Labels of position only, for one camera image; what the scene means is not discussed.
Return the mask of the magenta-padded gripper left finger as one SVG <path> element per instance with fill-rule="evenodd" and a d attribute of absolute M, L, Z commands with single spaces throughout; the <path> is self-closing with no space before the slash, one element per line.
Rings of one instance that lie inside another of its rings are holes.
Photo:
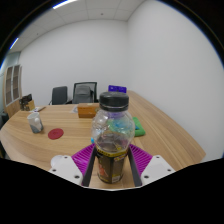
<path fill-rule="evenodd" d="M 96 149 L 91 144 L 74 155 L 57 155 L 51 159 L 50 173 L 76 185 L 88 187 L 90 184 Z"/>

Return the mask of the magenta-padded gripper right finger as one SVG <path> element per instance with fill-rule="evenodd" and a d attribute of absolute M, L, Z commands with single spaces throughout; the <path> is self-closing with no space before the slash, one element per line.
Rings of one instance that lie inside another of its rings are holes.
<path fill-rule="evenodd" d="M 152 156 L 133 144 L 129 146 L 128 158 L 136 186 L 150 184 L 175 172 L 161 155 Z"/>

